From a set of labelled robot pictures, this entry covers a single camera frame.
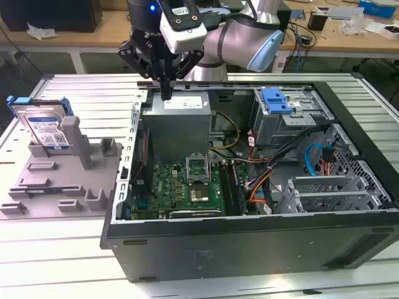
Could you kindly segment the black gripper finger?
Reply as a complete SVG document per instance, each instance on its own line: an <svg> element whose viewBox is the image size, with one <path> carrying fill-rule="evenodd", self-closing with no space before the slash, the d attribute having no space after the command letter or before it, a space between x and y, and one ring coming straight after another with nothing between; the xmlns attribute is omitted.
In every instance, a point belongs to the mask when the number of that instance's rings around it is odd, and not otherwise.
<svg viewBox="0 0 399 299"><path fill-rule="evenodd" d="M133 40L126 40L119 47L118 55L143 78L155 81L159 85L161 99L168 99L168 79L155 41L144 42L144 48L140 50Z"/></svg>
<svg viewBox="0 0 399 299"><path fill-rule="evenodd" d="M171 99L175 81L184 79L203 56L203 50L191 50L186 54L168 54L166 56L166 100Z"/></svg>

